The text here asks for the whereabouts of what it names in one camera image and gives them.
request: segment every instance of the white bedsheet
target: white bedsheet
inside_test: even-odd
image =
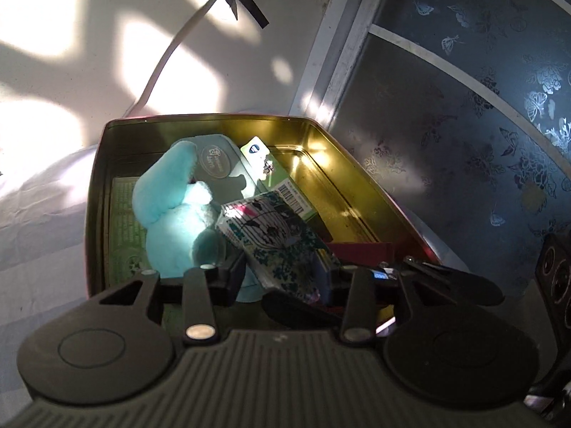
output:
[[[0,423],[30,401],[16,369],[20,343],[87,296],[84,221],[95,150],[25,183],[0,177]]]

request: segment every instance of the floral pattern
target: floral pattern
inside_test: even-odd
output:
[[[438,116],[434,116],[433,114],[426,113],[424,114],[424,129],[426,130],[423,134],[422,139],[420,140],[420,146],[422,148],[426,148],[430,141],[434,141],[438,143],[442,138],[441,135],[438,133],[438,128],[446,121],[450,119],[458,119],[458,116],[449,116],[446,114],[439,114]]]
[[[375,24],[476,78],[571,161],[571,19],[558,11],[547,0],[383,0]],[[358,127],[361,143],[348,145],[375,180],[470,270],[521,294],[541,236],[571,229],[571,175],[493,101],[373,38],[333,134]],[[379,83],[394,96],[377,94]]]
[[[489,183],[493,189],[496,189],[498,183],[496,176],[503,174],[505,168],[493,162],[492,146],[487,143],[480,150],[476,150],[471,144],[464,142],[464,152],[466,154],[464,172],[482,182]]]
[[[557,185],[553,180],[555,164],[543,150],[526,137],[527,147],[520,149],[517,163],[508,166],[514,173],[513,181],[522,190],[524,209],[537,214],[547,205],[547,196],[557,198]]]
[[[313,303],[319,291],[311,255],[329,248],[276,192],[225,204],[217,224],[236,247],[255,262],[252,268],[264,288],[278,288]]]
[[[571,225],[571,220],[567,220],[558,224],[557,219],[552,218],[549,220],[549,226],[547,228],[533,229],[531,226],[529,226],[529,229],[535,237],[543,238],[550,233],[563,233],[569,225]]]
[[[543,91],[549,95],[561,88],[561,72],[567,69],[569,64],[553,62],[548,55],[541,54],[537,58],[524,55],[522,60],[528,64],[532,70],[527,73],[526,83],[538,83],[543,87]]]
[[[496,82],[496,71],[493,68],[482,68],[482,75],[477,78],[482,85],[490,89],[496,95],[500,94],[500,90],[497,87]],[[482,117],[484,111],[488,109],[493,109],[493,106],[483,99],[476,92],[470,90],[469,93],[470,101],[472,102],[474,112],[476,116]]]

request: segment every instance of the floral patterned box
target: floral patterned box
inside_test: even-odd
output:
[[[250,268],[267,289],[281,289],[304,302],[319,299],[311,270],[316,249],[335,257],[277,192],[222,206],[218,228],[248,256]]]

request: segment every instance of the butterfly pattern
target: butterfly pattern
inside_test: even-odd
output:
[[[464,42],[460,41],[459,39],[460,39],[460,35],[456,35],[455,37],[444,37],[442,39],[442,42],[440,42],[440,45],[442,46],[442,49],[446,53],[446,56],[450,56],[450,54],[452,53],[452,48],[454,48],[455,43],[464,44]]]
[[[464,27],[465,29],[468,29],[470,27],[470,23],[468,22],[468,17],[466,16],[466,13],[461,6],[451,5],[448,6],[448,9],[452,9],[452,11],[456,13],[456,20],[462,27]]]
[[[442,138],[438,133],[438,128],[446,121],[450,119],[458,119],[458,116],[450,116],[446,114],[439,114],[434,116],[433,114],[424,114],[423,123],[425,132],[422,139],[420,140],[420,146],[422,149],[426,149],[430,140],[438,143]]]
[[[428,96],[432,96],[436,99],[439,100],[443,100],[444,99],[444,93],[442,93],[442,90],[438,87],[436,87],[435,84],[429,84],[428,87],[425,90],[426,95]]]
[[[513,9],[515,9],[518,14],[522,13],[523,11],[529,11],[527,5],[524,5],[523,3],[517,3],[514,0],[507,0],[507,1],[509,2],[509,5]]]
[[[537,114],[543,116],[544,105],[547,101],[547,94],[542,92],[529,92],[524,98],[524,108],[527,112],[527,118],[530,122],[535,121]]]
[[[495,190],[498,184],[496,176],[505,173],[505,168],[493,162],[492,145],[486,143],[481,149],[476,150],[474,146],[464,142],[464,153],[466,156],[464,172],[484,183],[489,183]]]
[[[502,127],[500,127],[500,133],[508,144],[508,147],[502,153],[502,156],[515,156],[517,147],[520,143],[520,135],[517,132],[510,132]]]
[[[433,6],[430,6],[426,3],[420,3],[419,0],[415,0],[415,8],[416,12],[418,12],[418,14],[420,14],[421,16],[427,16],[432,11],[434,11]]]
[[[496,214],[495,211],[490,212],[490,224],[492,224],[493,227],[502,226],[504,223],[505,219],[503,217]]]
[[[550,233],[563,233],[569,225],[571,225],[571,220],[558,224],[557,219],[552,218],[549,220],[549,225],[547,226],[547,228],[533,229],[530,225],[528,225],[528,227],[535,237],[544,238],[546,235]]]

